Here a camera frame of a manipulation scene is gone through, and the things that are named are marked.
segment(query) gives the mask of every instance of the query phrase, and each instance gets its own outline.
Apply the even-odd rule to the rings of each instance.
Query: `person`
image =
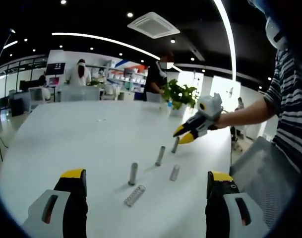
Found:
[[[299,171],[302,166],[302,70],[296,65],[291,48],[276,47],[274,76],[264,97],[245,109],[221,114],[215,126],[257,124],[277,115],[279,122],[272,142]]]
[[[45,75],[45,72],[43,75],[41,75],[38,79],[38,82],[39,82],[39,85],[42,87],[42,94],[45,98],[45,100],[50,100],[51,99],[51,93],[50,91],[48,90],[48,88],[46,88],[46,75]]]
[[[235,109],[235,111],[240,110],[240,109],[243,109],[243,108],[244,108],[244,104],[243,104],[242,98],[239,97],[239,98],[238,98],[238,106],[237,106],[237,108]]]
[[[84,59],[80,59],[77,65],[68,71],[66,82],[73,86],[86,86],[91,82],[91,73]]]
[[[149,67],[144,88],[144,100],[149,102],[162,102],[164,91],[162,87],[167,84],[167,74],[161,66],[161,62],[173,62],[173,54],[164,54],[160,61],[156,61]]]

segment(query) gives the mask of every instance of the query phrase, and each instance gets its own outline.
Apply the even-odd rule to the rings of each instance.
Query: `metal rod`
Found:
[[[136,179],[136,174],[137,174],[137,163],[132,163],[131,165],[131,172],[130,172],[130,180],[128,182],[128,184],[130,186],[134,186],[135,185],[135,179]]]
[[[176,140],[175,140],[175,144],[174,144],[174,147],[172,149],[172,153],[175,153],[176,150],[177,150],[177,146],[179,145],[179,141],[180,141],[180,137],[176,137]]]
[[[180,166],[179,165],[175,165],[174,168],[173,168],[173,170],[172,170],[170,180],[171,181],[176,181],[177,175],[179,175],[179,172],[180,172]]]
[[[155,162],[156,166],[161,166],[162,164],[162,158],[164,155],[164,151],[165,151],[165,146],[161,146],[160,152],[159,152],[159,156],[157,157],[157,160]]]

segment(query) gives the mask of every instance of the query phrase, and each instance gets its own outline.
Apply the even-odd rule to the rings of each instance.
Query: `white shirt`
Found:
[[[73,67],[67,72],[66,80],[70,80],[70,85],[73,86],[86,86],[91,82],[91,74],[87,67],[85,67],[84,75],[80,78],[78,75],[78,65]]]
[[[43,94],[45,100],[51,99],[51,93],[47,88],[42,87],[42,94]]]

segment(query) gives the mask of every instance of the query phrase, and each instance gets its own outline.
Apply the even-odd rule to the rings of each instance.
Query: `black shirt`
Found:
[[[149,73],[146,78],[144,94],[146,94],[146,92],[158,93],[153,88],[151,88],[151,82],[154,82],[159,88],[162,88],[164,85],[167,84],[167,78],[163,78],[160,75],[160,70],[155,62],[149,67]]]

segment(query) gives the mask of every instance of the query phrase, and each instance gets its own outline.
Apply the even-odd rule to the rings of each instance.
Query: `white tabletop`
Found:
[[[1,198],[22,224],[28,207],[53,189],[63,172],[85,168],[88,238],[205,237],[207,172],[229,171],[230,131],[209,131],[173,154],[172,135],[181,123],[144,102],[40,105],[6,153]],[[163,164],[154,167],[161,146],[166,146]],[[128,208],[123,201],[136,188],[127,185],[133,162],[138,163],[137,185],[146,192]],[[176,164],[181,169],[173,182]]]

